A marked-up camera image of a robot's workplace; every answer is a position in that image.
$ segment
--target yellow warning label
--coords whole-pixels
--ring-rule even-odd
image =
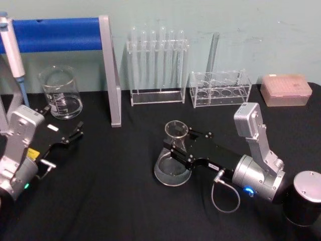
[[[27,156],[32,159],[32,160],[35,160],[38,155],[40,154],[40,152],[32,149],[32,148],[28,148],[28,152],[27,152]]]

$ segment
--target mint green wall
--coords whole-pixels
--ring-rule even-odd
[[[190,40],[188,70],[206,69],[213,32],[220,32],[216,69],[245,68],[253,83],[268,73],[302,73],[321,84],[321,2],[317,0],[6,0],[14,19],[109,15],[122,88],[123,50],[134,25],[160,22],[183,29]],[[37,74],[50,64],[75,67],[81,91],[105,89],[100,51],[24,54],[28,92],[40,92]],[[2,92],[7,92],[1,85]]]

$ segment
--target erlenmeyer flask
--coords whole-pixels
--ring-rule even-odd
[[[165,125],[167,140],[174,143],[175,146],[186,151],[185,136],[188,134],[188,127],[179,120],[173,120]],[[171,157],[171,152],[163,148],[154,167],[154,173],[157,179],[167,186],[179,186],[187,182],[191,176],[191,171]]]

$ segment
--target pipette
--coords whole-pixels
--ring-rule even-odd
[[[12,25],[12,19],[7,18],[7,16],[8,14],[6,12],[0,12],[0,34],[8,57],[12,75],[20,85],[25,105],[29,106],[29,101],[24,84],[24,75],[26,73],[21,60],[14,27]]]
[[[216,49],[217,49],[217,44],[219,42],[219,38],[220,38],[220,34],[219,33],[214,33],[213,36],[212,36],[209,60],[207,62],[207,67],[206,67],[206,72],[207,73],[213,72]]]

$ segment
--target metal bracket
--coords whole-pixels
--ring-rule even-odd
[[[234,114],[234,121],[239,136],[245,137],[250,146],[253,160],[272,176],[283,170],[283,161],[270,150],[259,104],[243,103]]]

